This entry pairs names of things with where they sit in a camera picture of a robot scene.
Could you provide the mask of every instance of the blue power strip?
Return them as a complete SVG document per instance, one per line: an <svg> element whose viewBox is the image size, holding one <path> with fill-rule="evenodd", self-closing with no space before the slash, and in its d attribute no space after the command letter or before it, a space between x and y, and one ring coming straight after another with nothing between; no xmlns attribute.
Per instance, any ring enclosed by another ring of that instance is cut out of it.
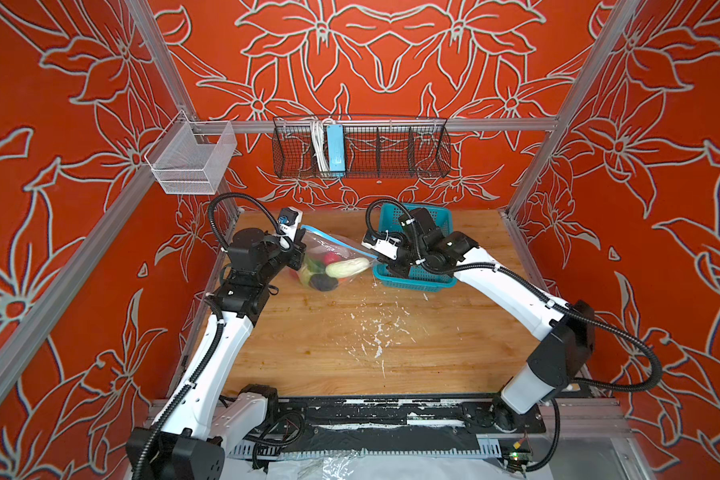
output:
<svg viewBox="0 0 720 480"><path fill-rule="evenodd" d="M344 127L339 124L331 124L326 127L328 137L328 168L332 177L344 177L346 163L344 161Z"/></svg>

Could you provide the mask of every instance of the wooden table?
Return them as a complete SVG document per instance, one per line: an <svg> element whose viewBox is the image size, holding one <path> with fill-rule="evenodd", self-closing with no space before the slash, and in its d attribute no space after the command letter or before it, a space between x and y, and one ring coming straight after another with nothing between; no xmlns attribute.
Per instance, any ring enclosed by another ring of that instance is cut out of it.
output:
<svg viewBox="0 0 720 480"><path fill-rule="evenodd" d="M454 211L454 228L525 274L495 210ZM305 212L304 223L360 240L364 212ZM246 212L236 228L272 226ZM366 270L321 293L284 270L226 381L281 396L497 392L538 341L509 313L463 283L438 293L387 288Z"/></svg>

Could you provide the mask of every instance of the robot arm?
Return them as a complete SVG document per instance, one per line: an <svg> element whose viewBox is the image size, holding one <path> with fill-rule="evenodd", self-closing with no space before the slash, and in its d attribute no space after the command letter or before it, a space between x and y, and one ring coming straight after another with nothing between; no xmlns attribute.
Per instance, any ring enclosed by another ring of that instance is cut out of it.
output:
<svg viewBox="0 0 720 480"><path fill-rule="evenodd" d="M135 428L126 444L134 478L218 478L232 448L255 427L274 423L277 390L264 386L241 390L220 419L213 417L237 354L269 296L277 294L269 282L286 266L301 267L306 248L301 219L300 210L284 208L276 235L247 228L230 244L220 239L230 273L211 295L212 315L178 387L152 427Z"/></svg>
<svg viewBox="0 0 720 480"><path fill-rule="evenodd" d="M511 313L540 341L494 402L497 427L512 431L534 404L566 388L584 366L594 349L594 328L560 312L568 308L565 300L544 295L547 301L542 301L537 290L529 290L528 282L503 268L470 237L461 232L443 236L425 208L412 210L411 216L413 222L406 214L399 218L403 236L369 229L363 245L376 251L388 271L399 276L407 277L412 267L424 262L438 272L452 274ZM418 242L417 249L413 242ZM556 305L565 308L555 309ZM583 302L575 309L594 317Z"/></svg>

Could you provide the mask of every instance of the red wall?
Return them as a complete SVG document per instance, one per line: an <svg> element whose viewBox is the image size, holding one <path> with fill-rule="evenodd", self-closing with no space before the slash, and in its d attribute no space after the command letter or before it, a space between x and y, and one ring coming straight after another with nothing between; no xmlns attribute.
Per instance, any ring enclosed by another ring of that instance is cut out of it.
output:
<svg viewBox="0 0 720 480"><path fill-rule="evenodd" d="M529 196L520 226L548 286L664 364L622 396L662 478L720 478L720 2L648 1ZM595 378L647 361L600 335Z"/></svg>
<svg viewBox="0 0 720 480"><path fill-rule="evenodd" d="M612 2L180 2L150 0L203 119L378 113L554 116ZM505 206L542 132L453 135L451 174L430 180L279 180L263 134L240 135L233 190L307 208L374 197Z"/></svg>
<svg viewBox="0 0 720 480"><path fill-rule="evenodd" d="M176 113L125 5L0 2L0 346ZM0 478L122 475L216 258L151 187L0 407Z"/></svg>

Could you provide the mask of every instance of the red fruit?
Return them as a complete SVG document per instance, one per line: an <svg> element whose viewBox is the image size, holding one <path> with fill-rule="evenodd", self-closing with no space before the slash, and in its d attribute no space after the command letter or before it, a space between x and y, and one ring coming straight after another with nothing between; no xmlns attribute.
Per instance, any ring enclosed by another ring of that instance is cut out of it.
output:
<svg viewBox="0 0 720 480"><path fill-rule="evenodd" d="M337 254L336 252L328 252L322 258L322 262L326 265L334 264L335 262L341 262L342 260L346 260L346 258Z"/></svg>

